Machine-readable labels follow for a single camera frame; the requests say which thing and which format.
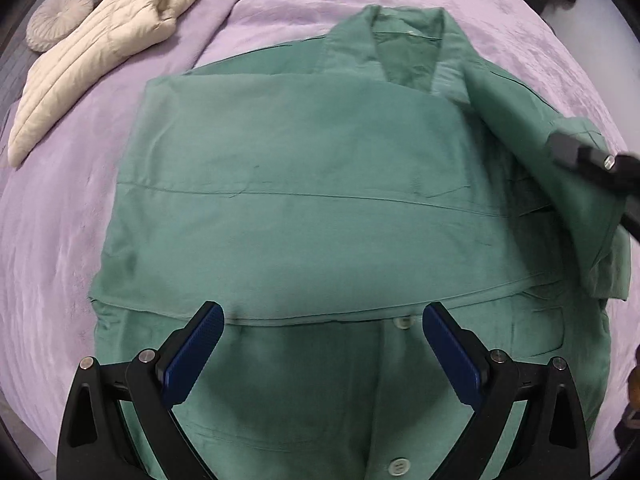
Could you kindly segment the green button-up shirt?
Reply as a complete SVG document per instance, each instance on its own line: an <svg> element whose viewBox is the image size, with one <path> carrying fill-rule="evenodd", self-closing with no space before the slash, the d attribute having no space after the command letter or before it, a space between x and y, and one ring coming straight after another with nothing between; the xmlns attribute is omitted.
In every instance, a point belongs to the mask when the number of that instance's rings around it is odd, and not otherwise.
<svg viewBox="0 0 640 480"><path fill-rule="evenodd" d="M630 243L622 202L551 161L554 132L604 143L442 9L368 6L152 80L91 285L96 353L224 308L177 410L221 479L429 477L471 414L422 334L433 301L515 359L566 359L593 425Z"/></svg>

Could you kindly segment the cream puffer jacket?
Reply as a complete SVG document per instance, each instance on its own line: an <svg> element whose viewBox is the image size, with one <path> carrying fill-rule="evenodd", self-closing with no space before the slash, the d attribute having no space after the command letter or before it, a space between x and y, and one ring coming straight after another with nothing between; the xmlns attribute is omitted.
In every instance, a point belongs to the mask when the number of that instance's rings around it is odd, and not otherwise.
<svg viewBox="0 0 640 480"><path fill-rule="evenodd" d="M103 0L29 70L6 144L17 168L105 74L167 40L196 0Z"/></svg>

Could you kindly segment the lilac plush blanket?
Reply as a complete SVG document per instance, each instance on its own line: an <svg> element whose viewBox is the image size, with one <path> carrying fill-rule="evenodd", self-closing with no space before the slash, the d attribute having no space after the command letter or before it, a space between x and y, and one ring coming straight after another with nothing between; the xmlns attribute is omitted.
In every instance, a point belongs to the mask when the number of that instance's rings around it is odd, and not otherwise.
<svg viewBox="0 0 640 480"><path fill-rule="evenodd" d="M145 84L246 50L316 36L369 3L442 6L472 44L564 114L626 142L596 87L523 0L198 0L169 40L94 86L18 169L1 171L1 388L49 450L66 394L93 350L88 300L122 148Z"/></svg>

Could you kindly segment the round cream pleated cushion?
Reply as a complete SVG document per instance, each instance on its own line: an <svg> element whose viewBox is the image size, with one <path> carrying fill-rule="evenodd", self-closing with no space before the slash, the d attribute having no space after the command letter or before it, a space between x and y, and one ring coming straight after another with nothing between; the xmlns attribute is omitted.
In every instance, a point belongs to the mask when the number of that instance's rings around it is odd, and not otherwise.
<svg viewBox="0 0 640 480"><path fill-rule="evenodd" d="M92 12L93 0L44 0L30 17L25 41L43 53L71 34Z"/></svg>

